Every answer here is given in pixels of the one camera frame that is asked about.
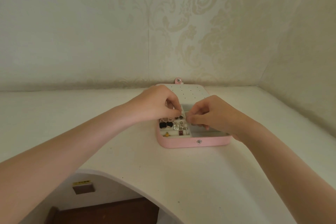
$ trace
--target hand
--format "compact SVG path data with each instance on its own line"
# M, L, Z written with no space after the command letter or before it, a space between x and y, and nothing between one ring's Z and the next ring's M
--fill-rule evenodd
M174 118L182 113L179 99L164 85L151 86L127 104L136 112L137 121Z
M245 126L254 121L247 115L238 111L218 96L210 96L197 102L187 115L187 122L203 125L206 129L209 126L230 133L236 139Z

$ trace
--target forearm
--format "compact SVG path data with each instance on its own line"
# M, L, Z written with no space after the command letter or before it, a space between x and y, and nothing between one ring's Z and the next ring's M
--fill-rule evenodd
M0 223L17 223L116 134L131 126L127 105L115 107L0 163Z
M297 223L336 222L336 191L279 138L251 122L239 139L250 149Z

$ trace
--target yellow label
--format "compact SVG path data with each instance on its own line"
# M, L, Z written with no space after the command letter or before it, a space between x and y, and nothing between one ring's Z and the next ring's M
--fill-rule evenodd
M72 186L83 185L83 184L88 184L88 183L91 183L91 181L87 180L87 181L81 181L81 182L74 182L72 183Z

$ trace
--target damask wallpaper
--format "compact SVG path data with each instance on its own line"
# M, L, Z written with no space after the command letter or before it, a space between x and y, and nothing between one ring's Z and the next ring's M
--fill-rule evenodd
M302 0L260 86L336 137L336 0Z
M0 0L0 90L256 85L301 0Z

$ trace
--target pink jewelry box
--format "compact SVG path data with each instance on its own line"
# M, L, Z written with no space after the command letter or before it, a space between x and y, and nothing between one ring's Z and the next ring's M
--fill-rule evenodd
M173 121L175 126L171 128L160 128L159 121L157 122L157 141L165 148L184 148L184 147L202 147L202 146L219 146L227 145L231 140L231 135L224 133L213 128L208 131L204 127L193 126L186 122L186 115L191 107L198 101L209 96L208 92L203 86L195 84L183 84L181 78L175 79L175 84L164 84L170 90L172 90L178 97L182 106L182 116Z

